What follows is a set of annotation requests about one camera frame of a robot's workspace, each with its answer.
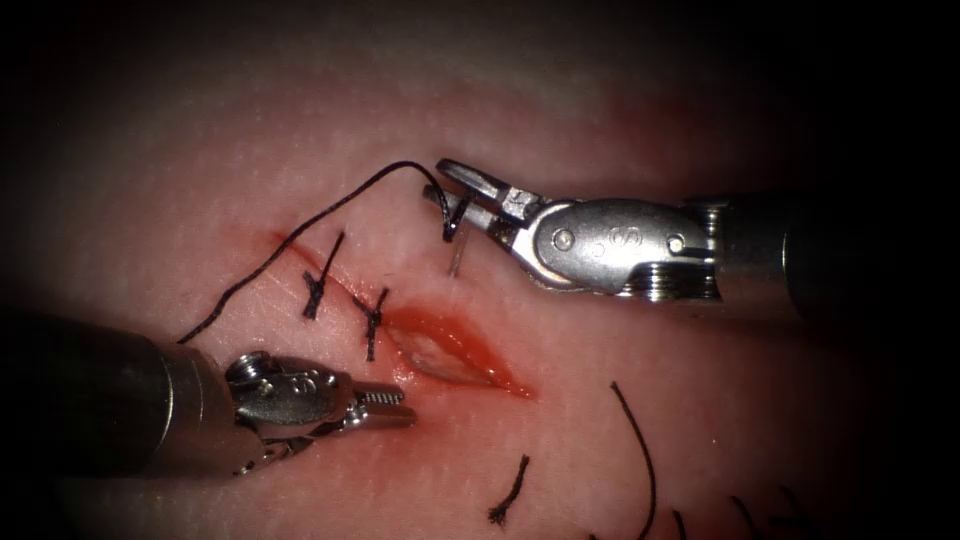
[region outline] screw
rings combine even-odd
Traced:
[[[575,241],[573,233],[567,229],[560,229],[553,233],[553,245],[560,251],[570,251]]]
[[[265,374],[283,371],[276,360],[264,351],[247,353],[227,368],[224,376],[229,383],[254,381]]]
[[[674,255],[679,254],[683,251],[683,238],[679,236],[671,236],[667,239],[667,249],[670,250],[670,253]]]

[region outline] blood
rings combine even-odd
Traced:
[[[489,386],[517,397],[534,397],[460,314],[404,306],[385,309],[384,325],[405,361],[422,373],[456,385]]]

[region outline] skin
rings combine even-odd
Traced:
[[[173,341],[269,255],[276,233],[402,159],[451,157],[551,197],[677,202],[800,185],[779,171],[809,163],[803,104],[703,36],[652,13],[437,8],[198,14],[171,20],[176,41],[97,49],[109,59],[99,68],[81,55],[74,101],[51,103],[35,126],[49,134],[43,159],[18,171],[35,180],[4,186],[11,298]],[[611,381],[656,470],[649,538],[677,537],[673,509],[692,538],[748,538],[731,495],[766,532],[793,537],[766,523],[789,515],[779,485],[819,527],[855,524],[888,458],[876,450],[887,405],[883,377],[864,377],[848,348],[797,325],[553,295],[476,233],[451,279],[453,249],[423,183],[395,173],[301,238],[322,263],[347,233],[331,270],[342,287],[328,287],[316,321],[300,315],[301,274],[318,269],[287,254],[192,345],[223,366],[266,349],[398,381],[403,360],[385,332],[364,362],[365,319],[350,299],[372,305],[389,287],[386,316],[460,313],[536,398],[412,376],[399,381],[421,418],[410,430],[320,441],[239,480],[64,482],[81,530],[633,538],[651,479]],[[501,530],[486,511],[521,454],[531,464]]]

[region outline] black suture thread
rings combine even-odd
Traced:
[[[617,399],[620,400],[620,406],[623,407],[623,412],[627,415],[630,426],[633,427],[633,434],[636,435],[637,440],[640,441],[640,448],[643,450],[643,459],[647,463],[647,474],[650,476],[650,510],[647,513],[647,522],[643,524],[643,529],[641,529],[640,534],[637,535],[637,539],[642,540],[650,533],[650,527],[653,526],[654,514],[657,511],[657,479],[653,474],[653,459],[650,457],[647,442],[643,439],[643,434],[640,433],[640,426],[637,425],[637,419],[633,416],[630,406],[627,405],[627,400],[623,397],[623,393],[620,391],[620,387],[617,386],[617,382],[614,381],[610,383],[610,388],[613,389],[613,392],[617,395]]]
[[[510,488],[510,493],[507,494],[507,497],[503,499],[500,504],[494,506],[487,512],[487,519],[490,520],[490,523],[499,525],[501,529],[507,521],[507,509],[510,508],[513,501],[517,500],[517,496],[520,495],[520,488],[523,486],[523,474],[526,472],[527,465],[529,464],[530,456],[523,454],[523,457],[520,458],[520,470],[517,471],[517,477],[513,480],[513,487]]]
[[[340,209],[340,207],[342,207],[343,205],[357,198],[358,195],[360,195],[361,193],[369,189],[371,186],[379,182],[382,178],[384,178],[388,174],[398,169],[403,169],[406,167],[411,167],[413,169],[416,169],[418,172],[420,172],[420,174],[425,176],[427,181],[430,182],[430,185],[432,185],[433,188],[436,190],[437,199],[440,201],[440,213],[443,218],[443,241],[447,243],[450,243],[451,241],[453,241],[453,235],[457,231],[457,226],[459,225],[459,221],[454,223],[453,220],[451,220],[450,207],[447,205],[447,197],[446,195],[443,194],[443,189],[440,187],[440,184],[437,182],[437,179],[434,178],[433,175],[430,174],[430,171],[424,168],[423,165],[420,165],[415,161],[397,161],[395,163],[391,163],[390,165],[387,165],[386,167],[380,169],[380,171],[378,171],[376,174],[371,176],[366,182],[360,184],[360,186],[357,189],[353,190],[346,197],[333,203],[332,205],[322,210],[319,214],[316,214],[310,219],[301,223],[296,229],[293,230],[293,232],[291,232],[286,238],[284,238],[282,242],[280,242],[280,245],[277,246],[277,249],[275,249],[273,253],[270,254],[269,257],[267,257],[267,260],[265,260],[263,264],[258,266],[256,270],[248,274],[246,277],[242,278],[240,281],[227,287],[227,290],[223,291],[223,294],[220,295],[220,299],[217,300],[217,303],[213,307],[213,310],[210,312],[210,314],[207,315],[200,322],[200,324],[195,326],[192,330],[187,332],[186,335],[184,335],[182,338],[177,340],[177,343],[181,345],[183,345],[184,343],[187,343],[191,339],[197,337],[197,334],[199,334],[200,332],[203,332],[211,324],[213,324],[213,322],[216,321],[218,317],[220,317],[220,314],[223,313],[223,308],[226,307],[227,302],[230,300],[230,298],[233,295],[237,294],[237,291],[245,287],[251,281],[257,279],[260,276],[260,274],[265,272],[266,269],[271,264],[273,264],[274,261],[276,261],[280,257],[280,255],[284,251],[286,251],[288,247],[290,247],[290,244],[296,241],[296,239],[299,238],[301,234],[303,234],[307,229],[312,227],[316,222],[329,216],[330,214]],[[463,218],[464,212],[466,212],[466,205],[464,205],[463,202],[461,201],[460,205],[458,205],[458,208],[457,208],[457,213],[460,215],[461,219]]]
[[[356,296],[353,297],[353,303],[367,316],[367,362],[373,362],[374,339],[377,337],[377,327],[383,322],[383,313],[380,309],[383,307],[383,301],[386,300],[388,292],[390,292],[390,289],[386,287],[380,291],[380,298],[377,299],[377,305],[373,309],[363,305],[363,302]]]
[[[307,282],[307,288],[310,290],[310,298],[307,299],[307,305],[303,307],[303,316],[308,319],[317,320],[317,308],[320,307],[320,300],[323,299],[323,288],[327,283],[327,274],[330,272],[330,265],[333,263],[333,258],[340,249],[340,244],[343,243],[344,236],[346,236],[346,234],[340,231],[340,234],[337,236],[337,242],[333,244],[333,250],[330,252],[330,256],[327,257],[327,263],[323,265],[323,271],[320,272],[318,279],[314,279],[309,270],[303,272],[303,280]]]
[[[677,532],[680,534],[680,540],[687,540],[687,528],[683,526],[683,516],[680,512],[673,511],[673,519],[677,522]]]
[[[799,529],[806,533],[807,538],[822,538],[823,535],[817,530],[816,525],[814,525],[813,521],[807,516],[806,512],[803,511],[803,508],[800,506],[800,501],[797,500],[797,496],[793,491],[787,486],[780,486],[780,493],[783,494],[783,497],[787,500],[787,505],[790,506],[793,517],[774,516],[769,518],[767,523],[775,527]]]
[[[743,501],[740,500],[740,497],[737,497],[736,495],[731,495],[730,500],[733,501],[733,504],[736,505],[737,510],[740,511],[740,516],[743,518],[743,520],[747,522],[747,527],[750,528],[750,538],[752,540],[763,540],[763,534],[753,522],[753,516],[751,516],[750,511],[747,510],[747,505],[744,504]]]

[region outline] cut suture end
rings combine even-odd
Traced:
[[[517,496],[520,495],[520,488],[523,487],[523,475],[529,464],[530,456],[524,454],[520,458],[520,470],[517,471],[517,477],[513,481],[513,487],[510,488],[510,493],[507,494],[500,504],[494,506],[487,512],[487,519],[490,520],[490,523],[503,528],[507,521],[507,510],[510,508],[510,505],[513,504],[513,501],[517,500]]]

